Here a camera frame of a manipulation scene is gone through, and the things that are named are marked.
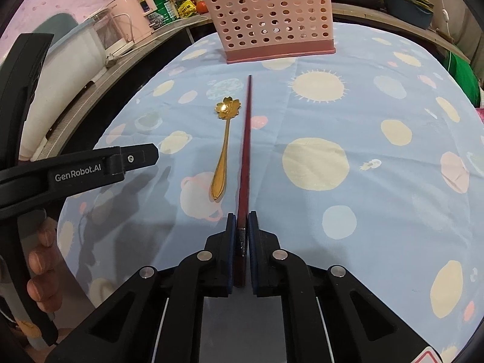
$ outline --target green cloth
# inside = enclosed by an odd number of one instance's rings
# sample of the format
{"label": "green cloth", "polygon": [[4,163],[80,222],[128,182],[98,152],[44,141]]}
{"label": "green cloth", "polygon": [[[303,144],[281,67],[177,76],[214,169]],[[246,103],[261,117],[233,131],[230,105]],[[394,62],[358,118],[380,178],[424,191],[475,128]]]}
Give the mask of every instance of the green cloth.
{"label": "green cloth", "polygon": [[470,65],[452,52],[447,54],[444,67],[455,79],[462,91],[467,95],[475,108],[481,105],[481,92],[479,82]]}

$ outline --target white plastic container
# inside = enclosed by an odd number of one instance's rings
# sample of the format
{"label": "white plastic container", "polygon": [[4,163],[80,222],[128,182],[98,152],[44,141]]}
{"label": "white plastic container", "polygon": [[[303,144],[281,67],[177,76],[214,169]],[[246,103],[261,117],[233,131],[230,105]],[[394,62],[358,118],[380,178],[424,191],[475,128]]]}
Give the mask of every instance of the white plastic container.
{"label": "white plastic container", "polygon": [[45,135],[60,114],[90,81],[104,72],[106,51],[88,19],[54,45],[47,57],[28,110],[20,142],[20,160],[35,161]]}

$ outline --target tomato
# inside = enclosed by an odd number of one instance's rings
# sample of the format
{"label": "tomato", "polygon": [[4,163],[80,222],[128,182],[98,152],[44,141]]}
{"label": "tomato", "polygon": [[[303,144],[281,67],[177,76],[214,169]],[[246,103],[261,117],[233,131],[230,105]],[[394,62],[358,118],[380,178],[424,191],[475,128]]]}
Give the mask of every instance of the tomato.
{"label": "tomato", "polygon": [[199,1],[197,3],[197,12],[198,13],[207,13],[209,10],[207,8],[207,4],[205,4],[205,1]]}

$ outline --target metal screw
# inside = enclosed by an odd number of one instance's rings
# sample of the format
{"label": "metal screw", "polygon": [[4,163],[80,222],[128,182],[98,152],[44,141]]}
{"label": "metal screw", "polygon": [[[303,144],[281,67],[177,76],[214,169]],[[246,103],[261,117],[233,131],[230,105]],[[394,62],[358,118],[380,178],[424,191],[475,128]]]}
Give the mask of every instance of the metal screw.
{"label": "metal screw", "polygon": [[331,268],[331,274],[335,277],[344,277],[346,269],[343,266],[336,265]]}
{"label": "metal screw", "polygon": [[197,254],[197,258],[201,261],[209,261],[212,257],[212,254],[210,251],[200,251]]}
{"label": "metal screw", "polygon": [[287,252],[284,250],[275,250],[273,252],[274,259],[278,259],[279,261],[283,261],[287,258]]}
{"label": "metal screw", "polygon": [[139,271],[139,275],[141,278],[150,278],[154,275],[154,269],[146,266]]}

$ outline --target green container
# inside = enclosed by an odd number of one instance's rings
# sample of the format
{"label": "green container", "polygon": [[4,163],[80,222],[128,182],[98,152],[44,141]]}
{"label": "green container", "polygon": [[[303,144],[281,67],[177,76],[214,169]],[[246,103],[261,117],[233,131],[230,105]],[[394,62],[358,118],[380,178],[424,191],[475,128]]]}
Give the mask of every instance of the green container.
{"label": "green container", "polygon": [[155,12],[150,13],[147,18],[149,22],[153,24],[154,30],[178,19],[176,9],[173,7],[170,0],[153,1],[158,9]]}

